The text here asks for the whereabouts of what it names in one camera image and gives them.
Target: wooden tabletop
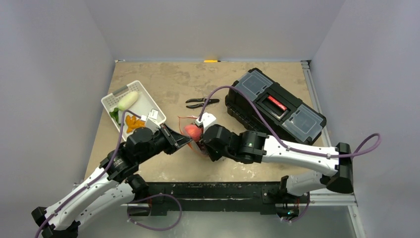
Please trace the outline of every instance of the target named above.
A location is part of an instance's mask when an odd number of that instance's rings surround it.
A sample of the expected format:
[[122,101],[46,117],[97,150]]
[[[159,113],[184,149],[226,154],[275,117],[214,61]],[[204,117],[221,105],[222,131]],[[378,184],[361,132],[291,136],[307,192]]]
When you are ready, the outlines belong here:
[[[232,85],[254,67],[312,106],[299,62],[118,62],[108,93],[139,80],[166,115],[166,124],[179,131],[178,116],[198,116],[201,110],[186,108],[186,100],[205,97],[219,86]],[[244,127],[227,114],[224,104],[227,92],[227,89],[216,92],[213,98],[219,98],[220,103],[209,105],[206,111],[217,117],[218,124],[240,133]],[[115,149],[117,137],[117,129],[103,110],[85,177]],[[323,146],[322,140],[318,139],[315,145]],[[212,162],[184,146],[170,156],[162,152],[142,163],[139,174],[145,181],[280,181],[284,175],[306,170],[287,164],[244,165],[230,159]]]

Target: pliers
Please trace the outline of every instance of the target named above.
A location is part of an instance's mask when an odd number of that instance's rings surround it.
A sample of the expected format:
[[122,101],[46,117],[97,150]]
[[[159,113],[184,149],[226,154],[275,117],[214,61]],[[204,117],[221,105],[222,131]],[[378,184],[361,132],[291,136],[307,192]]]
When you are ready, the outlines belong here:
[[[194,104],[194,105],[187,105],[186,107],[187,108],[190,108],[190,109],[200,108],[200,107],[204,106],[204,102],[206,101],[206,99],[207,98],[192,98],[192,99],[188,99],[187,101],[185,101],[185,103],[193,103],[193,102],[203,102],[203,103],[198,103],[198,104]],[[220,102],[219,99],[210,99],[209,100],[209,103],[207,105],[213,104],[213,103],[218,103],[218,102]]]

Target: green leafy vegetable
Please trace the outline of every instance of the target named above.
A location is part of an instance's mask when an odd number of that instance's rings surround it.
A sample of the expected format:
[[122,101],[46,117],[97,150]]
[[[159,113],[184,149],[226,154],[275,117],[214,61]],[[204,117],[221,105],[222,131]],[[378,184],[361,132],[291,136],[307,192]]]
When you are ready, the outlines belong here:
[[118,111],[118,108],[114,108],[114,111],[109,112],[109,115],[118,123],[119,126],[121,126],[121,123],[119,122]]

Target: white radish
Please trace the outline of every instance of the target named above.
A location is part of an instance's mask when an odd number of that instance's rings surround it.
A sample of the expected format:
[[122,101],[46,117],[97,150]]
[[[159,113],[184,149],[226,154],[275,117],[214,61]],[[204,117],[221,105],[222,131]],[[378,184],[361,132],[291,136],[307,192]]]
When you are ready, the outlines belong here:
[[118,109],[121,111],[129,109],[139,99],[139,93],[136,91],[129,92],[118,102]]

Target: red label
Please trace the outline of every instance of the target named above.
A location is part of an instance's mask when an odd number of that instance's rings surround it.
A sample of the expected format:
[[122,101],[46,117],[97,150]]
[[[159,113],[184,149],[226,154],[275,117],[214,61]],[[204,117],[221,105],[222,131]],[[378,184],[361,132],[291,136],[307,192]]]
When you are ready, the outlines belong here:
[[287,110],[287,107],[283,105],[281,102],[277,101],[274,97],[269,96],[268,99],[272,101],[274,104],[276,104],[279,108],[281,108],[283,111]]

